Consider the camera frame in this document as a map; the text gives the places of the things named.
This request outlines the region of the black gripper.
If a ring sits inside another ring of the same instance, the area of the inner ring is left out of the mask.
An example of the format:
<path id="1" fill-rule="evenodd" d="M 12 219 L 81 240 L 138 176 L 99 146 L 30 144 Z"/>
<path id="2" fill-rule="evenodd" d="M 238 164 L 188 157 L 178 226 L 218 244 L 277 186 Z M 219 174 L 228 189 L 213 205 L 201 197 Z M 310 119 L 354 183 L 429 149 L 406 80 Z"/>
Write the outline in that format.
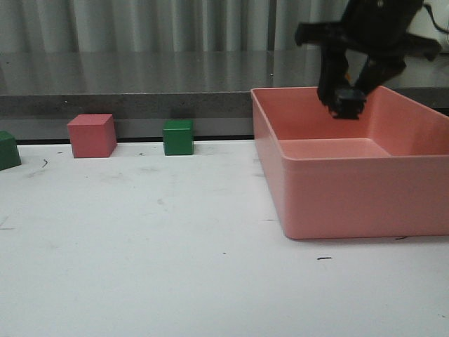
<path id="1" fill-rule="evenodd" d="M 400 75 L 407 55 L 434 60 L 440 43 L 408 32 L 417 12 L 427 7 L 423 1 L 349 1 L 338 21 L 300 23 L 295 43 L 321 47 L 319 100 L 334 107 L 336 90 L 350 87 L 347 50 L 368 56 L 354 84 L 354 97 L 366 97 Z"/>

